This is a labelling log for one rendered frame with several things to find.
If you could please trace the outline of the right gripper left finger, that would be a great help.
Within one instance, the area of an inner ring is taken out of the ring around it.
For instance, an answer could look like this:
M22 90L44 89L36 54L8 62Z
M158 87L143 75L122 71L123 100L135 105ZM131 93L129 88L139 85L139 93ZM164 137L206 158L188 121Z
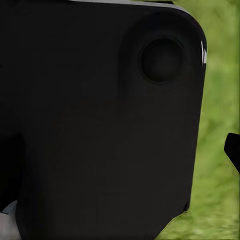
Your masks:
M0 138L0 193L26 152L21 133Z

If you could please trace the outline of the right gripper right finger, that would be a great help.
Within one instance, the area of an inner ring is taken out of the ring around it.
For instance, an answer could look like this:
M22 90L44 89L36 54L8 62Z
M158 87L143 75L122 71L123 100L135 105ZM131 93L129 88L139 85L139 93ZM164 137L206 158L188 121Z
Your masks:
M228 133L224 151L240 173L240 135Z

